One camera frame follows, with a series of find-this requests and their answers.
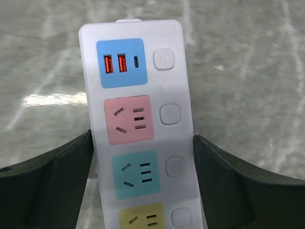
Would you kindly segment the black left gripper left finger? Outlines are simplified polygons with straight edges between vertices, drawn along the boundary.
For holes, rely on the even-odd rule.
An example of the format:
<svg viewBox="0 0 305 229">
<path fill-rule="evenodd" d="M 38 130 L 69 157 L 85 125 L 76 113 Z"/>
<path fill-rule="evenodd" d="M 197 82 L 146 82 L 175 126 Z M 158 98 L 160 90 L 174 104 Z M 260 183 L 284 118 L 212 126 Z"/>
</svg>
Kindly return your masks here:
<svg viewBox="0 0 305 229">
<path fill-rule="evenodd" d="M 2 229 L 74 229 L 93 157 L 91 131 L 0 170 Z"/>
</svg>

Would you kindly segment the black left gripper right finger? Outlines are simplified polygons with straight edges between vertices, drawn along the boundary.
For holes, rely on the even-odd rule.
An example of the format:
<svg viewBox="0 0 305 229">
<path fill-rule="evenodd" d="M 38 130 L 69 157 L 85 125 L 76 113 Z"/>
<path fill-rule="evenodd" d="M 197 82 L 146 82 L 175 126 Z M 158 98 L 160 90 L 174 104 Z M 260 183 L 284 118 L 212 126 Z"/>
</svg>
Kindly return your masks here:
<svg viewBox="0 0 305 229">
<path fill-rule="evenodd" d="M 208 228 L 304 228 L 303 180 L 257 167 L 200 135 L 193 150 Z"/>
</svg>

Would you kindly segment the white power strip colourful sockets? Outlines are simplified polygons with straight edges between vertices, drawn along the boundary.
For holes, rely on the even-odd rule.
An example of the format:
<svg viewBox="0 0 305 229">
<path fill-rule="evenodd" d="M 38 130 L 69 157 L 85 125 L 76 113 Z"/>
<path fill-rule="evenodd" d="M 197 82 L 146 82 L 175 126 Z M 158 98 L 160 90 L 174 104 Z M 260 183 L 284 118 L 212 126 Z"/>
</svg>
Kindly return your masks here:
<svg viewBox="0 0 305 229">
<path fill-rule="evenodd" d="M 207 228 L 182 25 L 90 23 L 79 42 L 105 227 Z"/>
</svg>

